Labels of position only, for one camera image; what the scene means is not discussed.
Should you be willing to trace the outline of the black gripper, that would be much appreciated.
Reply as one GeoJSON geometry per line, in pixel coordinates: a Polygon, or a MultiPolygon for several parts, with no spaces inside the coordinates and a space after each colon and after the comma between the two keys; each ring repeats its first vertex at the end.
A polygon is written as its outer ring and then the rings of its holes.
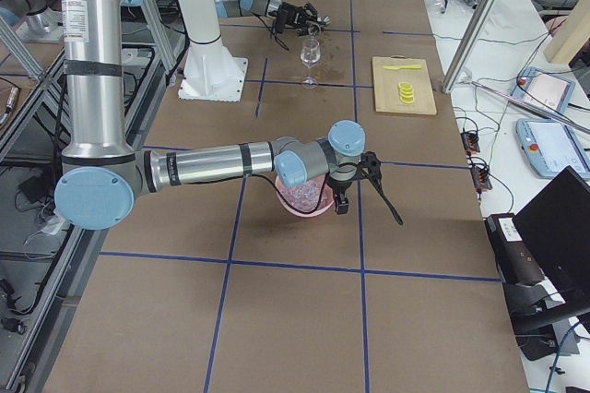
{"type": "Polygon", "coordinates": [[[381,161],[372,151],[363,152],[357,159],[348,158],[348,162],[341,162],[328,173],[327,184],[334,194],[335,212],[337,215],[348,214],[349,201],[346,190],[355,181],[368,180],[384,204],[391,212],[395,222],[402,226],[404,221],[389,200],[382,186],[381,161]]]}
{"type": "Polygon", "coordinates": [[[299,37],[313,36],[313,25],[308,24],[308,19],[318,18],[317,9],[311,4],[295,6],[282,2],[277,11],[271,13],[274,19],[275,31],[282,34],[285,28],[295,29],[299,37]]]}

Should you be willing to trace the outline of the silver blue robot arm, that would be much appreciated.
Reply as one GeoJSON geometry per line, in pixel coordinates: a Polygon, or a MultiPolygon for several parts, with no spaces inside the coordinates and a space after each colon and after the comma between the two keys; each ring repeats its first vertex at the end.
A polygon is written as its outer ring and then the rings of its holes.
{"type": "Polygon", "coordinates": [[[309,143],[282,137],[167,154],[133,149],[124,129],[123,2],[62,0],[72,130],[54,202],[66,220],[87,230],[108,229],[130,213],[138,197],[163,187],[271,172],[287,188],[322,177],[341,214],[348,210],[352,183],[366,180],[382,190],[381,164],[366,150],[363,128],[349,120],[309,143]]]}
{"type": "Polygon", "coordinates": [[[321,17],[311,4],[296,6],[284,0],[216,0],[219,18],[271,18],[274,35],[285,28],[294,29],[299,36],[318,36],[330,24],[330,17],[321,17]]]}

